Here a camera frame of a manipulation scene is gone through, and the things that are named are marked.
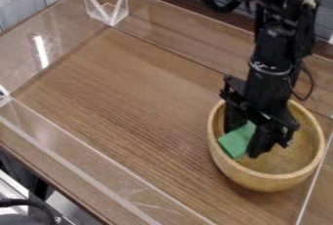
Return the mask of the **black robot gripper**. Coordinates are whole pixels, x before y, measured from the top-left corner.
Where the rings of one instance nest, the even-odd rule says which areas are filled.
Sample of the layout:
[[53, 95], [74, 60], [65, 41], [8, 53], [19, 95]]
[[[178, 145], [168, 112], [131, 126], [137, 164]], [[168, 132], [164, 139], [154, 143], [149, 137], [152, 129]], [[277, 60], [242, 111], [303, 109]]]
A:
[[226, 102], [224, 131], [232, 132], [253, 122], [256, 132], [248, 146], [250, 158], [257, 158], [279, 144], [289, 146], [300, 122], [288, 107], [295, 92], [301, 65], [250, 62], [246, 79], [228, 75], [220, 97]]

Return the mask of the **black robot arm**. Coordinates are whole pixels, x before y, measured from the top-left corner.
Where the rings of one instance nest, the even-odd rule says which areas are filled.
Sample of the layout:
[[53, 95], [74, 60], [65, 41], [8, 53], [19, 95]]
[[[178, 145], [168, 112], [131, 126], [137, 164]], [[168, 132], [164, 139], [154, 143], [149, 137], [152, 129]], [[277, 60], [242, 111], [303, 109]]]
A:
[[256, 158], [279, 145], [288, 147], [301, 125], [289, 100], [303, 74], [311, 75], [304, 59], [312, 54], [320, 0], [202, 0], [221, 14], [241, 5], [256, 5], [256, 48], [246, 79], [224, 77], [220, 96], [226, 102], [224, 130], [238, 132], [252, 124], [245, 153]]

